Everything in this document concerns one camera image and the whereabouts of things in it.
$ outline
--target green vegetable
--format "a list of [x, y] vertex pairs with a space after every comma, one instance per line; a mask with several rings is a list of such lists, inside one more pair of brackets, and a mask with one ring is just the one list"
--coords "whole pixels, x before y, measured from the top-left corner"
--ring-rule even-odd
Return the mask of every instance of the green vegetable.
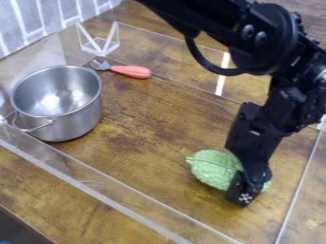
[[[230, 187], [231, 179], [237, 171], [243, 172], [238, 158], [225, 152], [203, 150], [186, 158], [191, 165], [191, 172], [196, 178], [208, 186], [226, 191]], [[267, 191], [271, 182], [263, 184], [262, 191]]]

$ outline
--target wooden surface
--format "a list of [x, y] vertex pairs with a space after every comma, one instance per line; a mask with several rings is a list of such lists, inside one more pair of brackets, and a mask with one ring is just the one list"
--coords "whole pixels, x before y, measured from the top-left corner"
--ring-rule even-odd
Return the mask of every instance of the wooden surface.
[[[124, 1], [114, 11], [91, 20], [88, 28], [102, 32], [112, 20], [180, 38], [134, 1]], [[199, 42], [223, 48], [204, 37]], [[51, 145], [238, 241], [274, 243], [317, 131], [306, 129], [285, 139], [271, 158], [273, 188], [242, 209], [223, 199], [222, 192], [195, 179], [184, 162], [184, 157], [202, 149], [223, 150], [238, 104], [159, 77], [143, 81], [111, 72], [99, 74], [99, 125], [78, 140]], [[243, 84], [247, 79], [241, 76], [238, 81]], [[13, 153], [3, 148], [0, 153], [1, 204], [55, 242], [171, 243]]]

